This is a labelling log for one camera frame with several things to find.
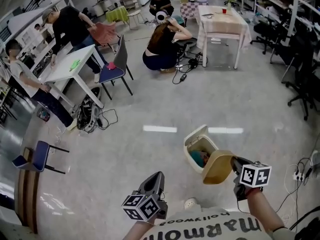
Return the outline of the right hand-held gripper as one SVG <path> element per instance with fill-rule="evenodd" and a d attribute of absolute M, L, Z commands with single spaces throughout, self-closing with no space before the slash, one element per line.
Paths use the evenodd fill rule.
<path fill-rule="evenodd" d="M 262 191 L 263 187 L 269 184 L 272 172 L 271 166 L 239 156 L 232 157 L 230 164 L 236 174 L 234 194 L 238 201 L 246 200 L 246 193 L 250 189 L 258 188 Z"/>

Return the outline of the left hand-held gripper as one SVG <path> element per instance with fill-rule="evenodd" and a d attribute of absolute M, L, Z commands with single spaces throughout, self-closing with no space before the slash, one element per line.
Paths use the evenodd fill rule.
<path fill-rule="evenodd" d="M 137 191 L 128 195 L 121 205 L 127 216 L 134 221 L 165 220 L 168 205 L 161 199 L 165 176 L 159 171 L 144 180 Z"/>

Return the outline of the tan curved cardboard piece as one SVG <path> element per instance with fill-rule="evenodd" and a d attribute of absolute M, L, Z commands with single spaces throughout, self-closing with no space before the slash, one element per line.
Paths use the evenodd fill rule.
<path fill-rule="evenodd" d="M 203 168 L 202 182 L 205 185 L 218 185 L 225 181 L 233 170 L 232 159 L 236 157 L 229 150 L 215 150 Z"/>

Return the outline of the cream plastic trash bin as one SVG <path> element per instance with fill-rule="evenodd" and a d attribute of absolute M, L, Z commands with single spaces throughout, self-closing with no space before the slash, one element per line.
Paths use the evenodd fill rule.
<path fill-rule="evenodd" d="M 205 165 L 198 165 L 196 160 L 192 158 L 191 153 L 193 151 L 205 152 L 210 156 L 214 151 L 219 149 L 217 145 L 210 139 L 208 129 L 208 126 L 203 124 L 184 138 L 184 155 L 186 156 L 186 159 L 191 167 L 198 174 L 203 172 Z"/>

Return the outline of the person's left forearm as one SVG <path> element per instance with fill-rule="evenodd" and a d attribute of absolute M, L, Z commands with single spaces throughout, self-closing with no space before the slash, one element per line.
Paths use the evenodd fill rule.
<path fill-rule="evenodd" d="M 151 227 L 152 225 L 147 222 L 137 221 L 124 236 L 123 240 L 140 240 Z"/>

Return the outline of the person's right forearm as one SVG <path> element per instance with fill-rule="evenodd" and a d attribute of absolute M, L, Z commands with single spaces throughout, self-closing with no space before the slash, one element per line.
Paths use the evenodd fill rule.
<path fill-rule="evenodd" d="M 246 199 L 250 214 L 261 222 L 266 232 L 274 232 L 285 227 L 259 188 L 250 189 L 246 193 Z"/>

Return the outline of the person's white shoe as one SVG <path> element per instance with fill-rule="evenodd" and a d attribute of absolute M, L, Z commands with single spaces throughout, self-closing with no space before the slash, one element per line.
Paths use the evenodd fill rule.
<path fill-rule="evenodd" d="M 184 202 L 184 209 L 201 209 L 201 205 L 198 204 L 198 200 L 195 197 L 191 197 Z"/>

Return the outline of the white power strip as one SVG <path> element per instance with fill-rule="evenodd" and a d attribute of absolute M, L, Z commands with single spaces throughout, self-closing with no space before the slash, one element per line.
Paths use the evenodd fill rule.
<path fill-rule="evenodd" d="M 303 182 L 305 179 L 305 174 L 303 172 L 300 172 L 299 170 L 295 171 L 292 175 L 293 180 L 298 182 Z"/>

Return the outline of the person's white printed shirt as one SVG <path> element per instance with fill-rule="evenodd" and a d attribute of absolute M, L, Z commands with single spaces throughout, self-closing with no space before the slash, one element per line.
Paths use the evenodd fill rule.
<path fill-rule="evenodd" d="M 295 240 L 295 236 L 285 227 L 267 232 L 250 214 L 195 206 L 154 226 L 140 240 Z"/>

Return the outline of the black office chair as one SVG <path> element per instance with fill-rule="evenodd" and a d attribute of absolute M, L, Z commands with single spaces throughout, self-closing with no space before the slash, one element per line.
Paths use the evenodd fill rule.
<path fill-rule="evenodd" d="M 309 118 L 308 109 L 317 109 L 320 103 L 320 62 L 314 61 L 314 45 L 309 37 L 295 34 L 290 38 L 289 46 L 300 61 L 294 72 L 294 82 L 286 81 L 285 87 L 295 90 L 297 96 L 287 102 L 289 107 L 297 100 L 302 100 L 303 120 Z"/>
<path fill-rule="evenodd" d="M 266 20 L 259 19 L 258 23 L 253 27 L 253 31 L 257 36 L 250 44 L 263 44 L 262 54 L 265 55 L 267 47 L 273 49 L 277 41 L 284 40 L 287 36 L 288 30 L 285 25 L 288 23 L 289 16 L 289 9 L 287 9 L 279 16 L 280 22 L 276 22 L 269 16 L 264 17 Z"/>

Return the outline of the blue chair with black legs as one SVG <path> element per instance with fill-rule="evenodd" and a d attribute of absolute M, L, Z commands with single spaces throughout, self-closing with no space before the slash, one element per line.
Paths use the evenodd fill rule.
<path fill-rule="evenodd" d="M 31 161 L 27 161 L 22 155 L 17 156 L 12 164 L 20 170 L 33 171 L 37 173 L 43 172 L 45 169 L 65 175 L 66 173 L 55 169 L 54 167 L 47 165 L 50 149 L 59 150 L 65 153 L 69 153 L 69 150 L 53 146 L 44 141 L 38 141 L 35 151 L 32 155 Z"/>

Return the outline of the wooden plank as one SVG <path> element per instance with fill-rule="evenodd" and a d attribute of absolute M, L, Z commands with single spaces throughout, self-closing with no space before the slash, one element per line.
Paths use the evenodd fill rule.
<path fill-rule="evenodd" d="M 18 169 L 14 187 L 14 211 L 21 224 L 38 234 L 37 194 L 40 173 L 35 170 Z"/>

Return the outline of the grey chair with blue seat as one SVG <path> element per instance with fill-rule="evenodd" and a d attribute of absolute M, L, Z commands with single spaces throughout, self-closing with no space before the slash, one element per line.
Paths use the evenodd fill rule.
<path fill-rule="evenodd" d="M 111 82 L 112 85 L 114 85 L 113 81 L 117 80 L 117 79 L 121 79 L 122 82 L 124 83 L 125 87 L 127 88 L 128 92 L 130 93 L 130 95 L 132 96 L 133 93 L 131 91 L 131 89 L 129 88 L 124 76 L 126 75 L 126 73 L 129 74 L 130 78 L 132 80 L 134 80 L 129 67 L 127 65 L 128 62 L 128 52 L 127 52 L 127 48 L 126 48 L 126 42 L 125 42 L 125 37 L 122 34 L 120 36 L 120 39 L 118 41 L 118 49 L 117 52 L 114 56 L 114 60 L 113 60 L 114 64 L 116 65 L 116 68 L 114 70 L 109 70 L 107 68 L 107 64 L 102 68 L 101 72 L 100 72 L 100 77 L 99 77 L 99 83 L 102 85 L 102 88 L 104 89 L 105 93 L 107 94 L 108 98 L 110 100 L 112 100 L 111 95 L 109 94 L 105 83 L 106 82 Z"/>

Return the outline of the small mesh waste basket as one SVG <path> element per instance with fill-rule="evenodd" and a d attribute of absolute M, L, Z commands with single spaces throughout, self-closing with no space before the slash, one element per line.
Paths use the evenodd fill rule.
<path fill-rule="evenodd" d="M 40 118 L 41 120 L 43 120 L 44 122 L 48 122 L 51 115 L 50 113 L 43 107 L 40 107 L 37 112 L 36 112 L 36 116 L 38 118 Z"/>

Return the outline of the table with pink cloth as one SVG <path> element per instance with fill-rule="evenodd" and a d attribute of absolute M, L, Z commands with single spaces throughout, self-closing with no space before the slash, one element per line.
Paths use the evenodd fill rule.
<path fill-rule="evenodd" d="M 202 66 L 207 66 L 208 39 L 236 40 L 238 46 L 233 66 L 236 70 L 241 51 L 252 41 L 249 24 L 234 8 L 227 10 L 218 5 L 199 5 L 197 9 L 197 47 L 202 51 Z M 226 9 L 226 14 L 223 14 L 222 9 Z"/>

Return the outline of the white table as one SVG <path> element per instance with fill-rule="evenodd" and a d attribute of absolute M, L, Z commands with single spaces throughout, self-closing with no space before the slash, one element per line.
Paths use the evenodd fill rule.
<path fill-rule="evenodd" d="M 83 89 L 83 91 L 93 100 L 93 102 L 99 107 L 104 108 L 103 103 L 97 98 L 94 93 L 91 91 L 89 86 L 85 83 L 85 81 L 80 77 L 79 72 L 86 64 L 87 60 L 93 56 L 96 60 L 96 63 L 102 69 L 104 67 L 104 63 L 101 57 L 98 54 L 98 50 L 95 45 L 90 45 L 84 47 L 82 49 L 73 51 L 69 54 L 65 52 L 61 52 L 55 59 L 55 65 L 53 68 L 47 66 L 46 69 L 39 76 L 39 81 L 43 84 L 48 84 L 51 88 L 61 97 L 64 101 L 66 101 L 72 108 L 75 104 L 67 98 L 63 91 L 60 90 L 55 82 L 67 81 L 69 79 L 74 79 L 78 85 Z M 70 71 L 70 66 L 72 65 L 74 60 L 80 59 L 80 63 L 74 70 Z"/>

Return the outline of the green item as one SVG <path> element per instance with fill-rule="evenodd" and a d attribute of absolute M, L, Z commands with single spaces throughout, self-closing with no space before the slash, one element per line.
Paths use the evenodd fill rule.
<path fill-rule="evenodd" d="M 81 62 L 80 59 L 74 60 L 69 68 L 69 71 L 71 72 L 72 70 L 76 69 L 78 67 L 78 65 L 80 64 L 80 62 Z"/>

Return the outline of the table with checked cloth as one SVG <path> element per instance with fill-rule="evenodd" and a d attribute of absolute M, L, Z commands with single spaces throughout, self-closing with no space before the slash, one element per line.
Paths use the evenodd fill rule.
<path fill-rule="evenodd" d="M 188 19 L 195 19 L 196 12 L 198 11 L 198 6 L 208 6 L 207 0 L 204 1 L 188 1 L 182 2 L 180 4 L 180 14 L 184 20 L 184 25 L 187 25 Z"/>

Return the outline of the pink chair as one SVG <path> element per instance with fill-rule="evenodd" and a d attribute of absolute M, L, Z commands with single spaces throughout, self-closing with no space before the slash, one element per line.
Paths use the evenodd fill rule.
<path fill-rule="evenodd" d="M 88 29 L 90 35 L 100 46 L 108 46 L 114 44 L 116 38 L 119 38 L 116 31 L 116 23 L 112 22 L 109 24 L 97 22 L 95 24 L 96 29 L 92 27 Z"/>

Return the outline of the white round device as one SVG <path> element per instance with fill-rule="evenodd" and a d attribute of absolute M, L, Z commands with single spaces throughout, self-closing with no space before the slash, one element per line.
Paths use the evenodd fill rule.
<path fill-rule="evenodd" d="M 164 24 L 167 22 L 167 18 L 169 17 L 169 15 L 167 14 L 166 11 L 164 10 L 161 10 L 161 11 L 158 11 L 155 15 L 155 19 L 156 19 L 156 22 L 158 24 Z"/>

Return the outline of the white slatted chair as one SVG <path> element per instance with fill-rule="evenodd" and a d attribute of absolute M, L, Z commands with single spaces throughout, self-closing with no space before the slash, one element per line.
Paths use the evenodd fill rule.
<path fill-rule="evenodd" d="M 145 19 L 140 9 L 128 13 L 128 25 L 131 30 L 137 30 L 140 25 L 145 24 Z"/>

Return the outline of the table with green cloth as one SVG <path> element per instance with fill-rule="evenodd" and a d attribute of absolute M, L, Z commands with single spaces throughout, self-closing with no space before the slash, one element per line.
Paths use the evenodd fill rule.
<path fill-rule="evenodd" d="M 122 6 L 118 6 L 117 8 L 107 11 L 105 13 L 105 18 L 109 23 L 121 21 L 125 24 L 129 23 L 128 12 L 126 8 Z"/>

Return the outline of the long white shelf unit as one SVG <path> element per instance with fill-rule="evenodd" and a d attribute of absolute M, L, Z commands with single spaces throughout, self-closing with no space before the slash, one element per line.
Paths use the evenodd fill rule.
<path fill-rule="evenodd" d="M 51 37 L 54 37 L 52 27 L 46 25 L 42 30 L 34 29 L 36 24 L 40 24 L 42 19 L 39 17 L 37 20 L 27 25 L 21 33 L 19 33 L 15 39 L 22 46 L 21 53 L 18 59 L 21 60 L 32 73 L 40 80 L 46 79 L 51 72 L 50 60 L 52 56 L 52 47 L 55 45 L 55 40 L 47 42 L 44 40 L 42 33 L 48 31 Z M 9 80 L 13 77 L 10 73 L 9 57 L 5 52 L 5 45 L 0 39 L 0 79 L 1 83 L 7 86 L 13 86 L 14 84 Z"/>

